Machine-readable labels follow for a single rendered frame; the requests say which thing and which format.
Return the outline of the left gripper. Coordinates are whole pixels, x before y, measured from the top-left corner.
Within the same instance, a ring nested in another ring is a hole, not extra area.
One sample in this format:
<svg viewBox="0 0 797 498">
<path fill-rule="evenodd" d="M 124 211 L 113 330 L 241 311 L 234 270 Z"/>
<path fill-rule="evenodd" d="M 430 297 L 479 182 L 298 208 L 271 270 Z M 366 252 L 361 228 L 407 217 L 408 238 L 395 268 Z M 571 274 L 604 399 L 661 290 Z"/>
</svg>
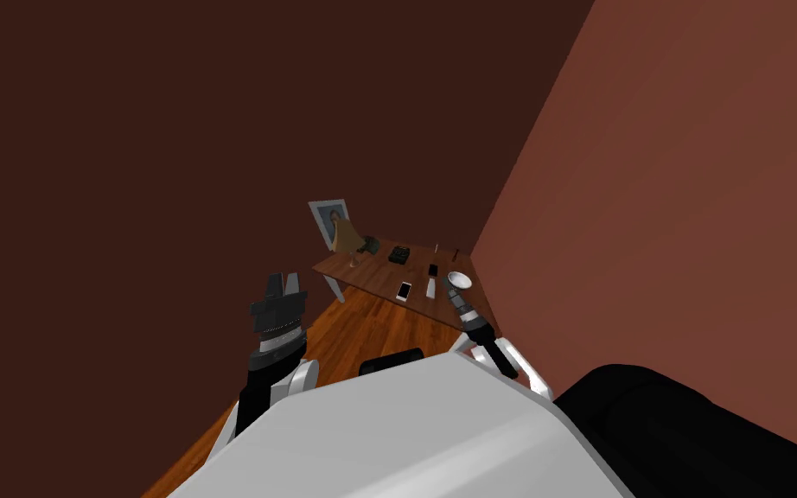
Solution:
<svg viewBox="0 0 797 498">
<path fill-rule="evenodd" d="M 268 276 L 266 299 L 252 302 L 253 332 L 259 335 L 281 335 L 298 327 L 305 312 L 308 292 L 299 291 L 299 276 L 290 273 L 284 284 L 281 272 Z"/>
</svg>

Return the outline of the framed portrait picture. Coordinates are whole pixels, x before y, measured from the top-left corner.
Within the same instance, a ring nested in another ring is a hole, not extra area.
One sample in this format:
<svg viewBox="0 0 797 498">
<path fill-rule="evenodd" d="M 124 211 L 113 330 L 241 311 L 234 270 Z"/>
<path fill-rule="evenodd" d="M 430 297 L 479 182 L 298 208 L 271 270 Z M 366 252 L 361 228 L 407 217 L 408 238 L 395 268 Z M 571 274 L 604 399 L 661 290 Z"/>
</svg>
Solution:
<svg viewBox="0 0 797 498">
<path fill-rule="evenodd" d="M 332 251 L 336 222 L 349 219 L 345 200 L 311 201 L 308 205 L 327 248 Z"/>
</svg>

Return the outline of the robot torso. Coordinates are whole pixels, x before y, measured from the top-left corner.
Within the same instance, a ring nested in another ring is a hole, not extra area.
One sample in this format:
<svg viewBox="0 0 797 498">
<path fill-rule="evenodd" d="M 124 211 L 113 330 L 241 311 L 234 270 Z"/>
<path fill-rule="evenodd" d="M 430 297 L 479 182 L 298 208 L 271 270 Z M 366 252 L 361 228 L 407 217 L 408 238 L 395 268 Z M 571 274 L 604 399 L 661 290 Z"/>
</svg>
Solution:
<svg viewBox="0 0 797 498">
<path fill-rule="evenodd" d="M 634 498 L 546 396 L 445 353 L 291 394 L 169 498 Z"/>
</svg>

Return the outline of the brown wooden desk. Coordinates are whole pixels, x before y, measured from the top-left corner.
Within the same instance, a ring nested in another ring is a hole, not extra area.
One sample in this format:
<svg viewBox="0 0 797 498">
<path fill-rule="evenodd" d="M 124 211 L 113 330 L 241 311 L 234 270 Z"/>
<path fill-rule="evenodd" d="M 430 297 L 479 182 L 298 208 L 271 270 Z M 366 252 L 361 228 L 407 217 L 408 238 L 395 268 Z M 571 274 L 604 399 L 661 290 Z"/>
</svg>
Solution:
<svg viewBox="0 0 797 498">
<path fill-rule="evenodd" d="M 407 246 L 411 249 L 410 257 L 404 265 L 394 264 L 387 259 L 395 246 Z M 376 297 L 382 297 L 455 329 L 461 329 L 462 324 L 447 297 L 444 279 L 451 271 L 462 272 L 473 280 L 472 287 L 464 290 L 462 295 L 479 315 L 484 316 L 488 322 L 492 323 L 495 333 L 499 337 L 502 336 L 497 319 L 490 309 L 481 281 L 468 254 L 459 252 L 452 247 L 414 246 L 406 242 L 382 239 L 379 241 L 379 250 L 376 255 L 363 253 L 358 260 L 360 265 L 353 268 L 349 265 L 349 255 L 334 253 L 314 265 L 313 270 L 341 284 L 352 286 Z M 434 299 L 429 299 L 425 295 L 426 285 L 430 278 L 428 276 L 429 264 L 438 266 Z M 395 298 L 402 282 L 412 284 L 410 295 L 405 302 Z"/>
</svg>

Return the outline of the beige shade desk lamp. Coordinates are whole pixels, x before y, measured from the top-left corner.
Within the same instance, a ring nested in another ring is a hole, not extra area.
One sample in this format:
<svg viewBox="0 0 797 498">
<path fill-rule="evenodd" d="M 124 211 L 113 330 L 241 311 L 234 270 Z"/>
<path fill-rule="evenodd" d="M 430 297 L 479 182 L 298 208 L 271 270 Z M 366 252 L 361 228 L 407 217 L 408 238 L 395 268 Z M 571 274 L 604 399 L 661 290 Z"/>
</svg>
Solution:
<svg viewBox="0 0 797 498">
<path fill-rule="evenodd" d="M 358 253 L 366 244 L 365 239 L 360 236 L 348 219 L 334 220 L 335 236 L 331 249 L 333 252 L 345 252 L 350 257 L 349 265 L 355 268 L 360 265 Z"/>
</svg>

